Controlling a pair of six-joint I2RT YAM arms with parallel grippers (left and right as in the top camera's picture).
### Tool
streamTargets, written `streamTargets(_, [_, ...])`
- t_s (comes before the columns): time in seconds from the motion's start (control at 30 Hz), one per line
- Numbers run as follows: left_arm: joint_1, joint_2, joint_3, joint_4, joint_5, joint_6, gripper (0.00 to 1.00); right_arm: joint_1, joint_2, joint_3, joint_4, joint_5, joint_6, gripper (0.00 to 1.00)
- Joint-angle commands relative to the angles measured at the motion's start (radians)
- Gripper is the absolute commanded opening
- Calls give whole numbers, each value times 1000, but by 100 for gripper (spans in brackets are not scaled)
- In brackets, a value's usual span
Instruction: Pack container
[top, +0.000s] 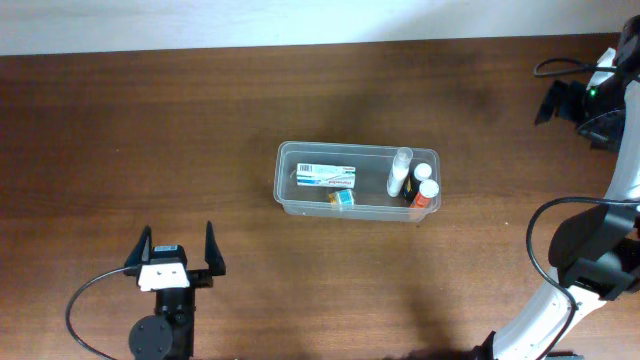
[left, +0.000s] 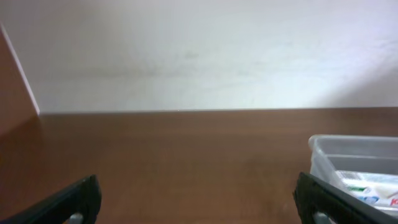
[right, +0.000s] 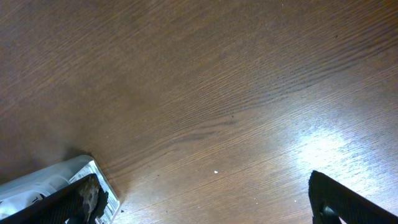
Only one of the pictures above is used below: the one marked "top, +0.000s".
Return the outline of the orange tube white cap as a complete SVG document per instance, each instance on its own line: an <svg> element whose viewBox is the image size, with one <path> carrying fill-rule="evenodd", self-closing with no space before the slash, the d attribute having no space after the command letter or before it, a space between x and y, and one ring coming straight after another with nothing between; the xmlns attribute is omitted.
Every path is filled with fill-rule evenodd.
<svg viewBox="0 0 640 360"><path fill-rule="evenodd" d="M440 186L435 180L428 179L422 181L410 207L417 209L427 208L431 201L437 197L439 192Z"/></svg>

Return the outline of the white plastic lotion bottle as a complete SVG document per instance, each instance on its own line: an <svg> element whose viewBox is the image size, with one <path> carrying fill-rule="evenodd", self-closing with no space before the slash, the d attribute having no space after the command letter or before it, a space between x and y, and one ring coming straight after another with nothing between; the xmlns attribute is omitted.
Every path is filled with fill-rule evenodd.
<svg viewBox="0 0 640 360"><path fill-rule="evenodd" d="M400 148L395 154L386 183L387 194L390 197L399 195L408 176L412 159L413 151L408 147Z"/></svg>

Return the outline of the white Panadol medicine box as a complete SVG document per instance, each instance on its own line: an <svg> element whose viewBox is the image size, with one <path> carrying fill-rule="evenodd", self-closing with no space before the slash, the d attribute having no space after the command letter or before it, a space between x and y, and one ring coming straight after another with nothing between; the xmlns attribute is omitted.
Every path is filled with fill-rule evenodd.
<svg viewBox="0 0 640 360"><path fill-rule="evenodd" d="M353 189L356 182L352 166L298 163L295 174L297 184L305 187Z"/></svg>

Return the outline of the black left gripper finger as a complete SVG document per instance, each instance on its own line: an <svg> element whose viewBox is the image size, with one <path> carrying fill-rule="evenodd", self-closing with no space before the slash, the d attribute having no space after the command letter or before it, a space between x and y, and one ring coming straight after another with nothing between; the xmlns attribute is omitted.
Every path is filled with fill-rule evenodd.
<svg viewBox="0 0 640 360"><path fill-rule="evenodd" d="M226 264L215 240L211 221L206 224L204 259L212 276L224 276L226 274Z"/></svg>
<svg viewBox="0 0 640 360"><path fill-rule="evenodd" d="M139 266L149 260L152 244L152 231L150 226L145 226L142 234L127 257L124 266Z"/></svg>

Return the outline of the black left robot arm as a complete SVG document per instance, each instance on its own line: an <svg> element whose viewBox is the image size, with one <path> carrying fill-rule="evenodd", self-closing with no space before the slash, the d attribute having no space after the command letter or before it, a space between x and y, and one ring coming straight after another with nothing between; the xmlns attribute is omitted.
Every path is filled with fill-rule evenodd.
<svg viewBox="0 0 640 360"><path fill-rule="evenodd" d="M196 296L211 288L214 278L226 274L226 264L215 240L212 223L206 224L204 260L207 267L190 270L180 245L154 246L145 227L124 266L142 292L155 294L151 315L137 321L129 333L129 349L136 359L189 359L194 351Z"/></svg>

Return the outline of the small gold-lidded jar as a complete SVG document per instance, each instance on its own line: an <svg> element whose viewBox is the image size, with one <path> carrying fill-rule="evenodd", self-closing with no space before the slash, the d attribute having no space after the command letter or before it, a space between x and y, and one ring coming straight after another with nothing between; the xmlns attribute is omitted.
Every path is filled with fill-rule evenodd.
<svg viewBox="0 0 640 360"><path fill-rule="evenodd" d="M332 206L343 207L356 204L355 195L352 189L341 189L328 195L329 203Z"/></svg>

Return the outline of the dark syrup bottle white cap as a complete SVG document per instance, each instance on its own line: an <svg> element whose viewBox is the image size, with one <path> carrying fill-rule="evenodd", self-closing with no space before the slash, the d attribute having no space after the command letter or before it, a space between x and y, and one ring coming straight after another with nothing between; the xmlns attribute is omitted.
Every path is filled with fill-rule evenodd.
<svg viewBox="0 0 640 360"><path fill-rule="evenodd" d="M428 180L432 175L432 167L428 163L419 163L410 174L407 175L402 195L408 202L412 202L419 191L420 184Z"/></svg>

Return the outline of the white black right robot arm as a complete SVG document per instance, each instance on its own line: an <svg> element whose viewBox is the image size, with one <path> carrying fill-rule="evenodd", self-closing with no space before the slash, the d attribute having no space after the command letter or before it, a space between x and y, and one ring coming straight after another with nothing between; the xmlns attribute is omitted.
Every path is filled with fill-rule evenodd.
<svg viewBox="0 0 640 360"><path fill-rule="evenodd" d="M525 243L543 284L505 327L474 347L469 359L551 359L553 348L584 317L639 290L639 19L623 26L618 45L597 63L567 59L566 74L588 73L589 83L565 83L551 73L536 124L559 117L572 122L592 148L616 154L611 183L602 198L561 197L541 205L526 230ZM587 210L566 219L554 233L544 270L533 250L539 217L561 204Z"/></svg>

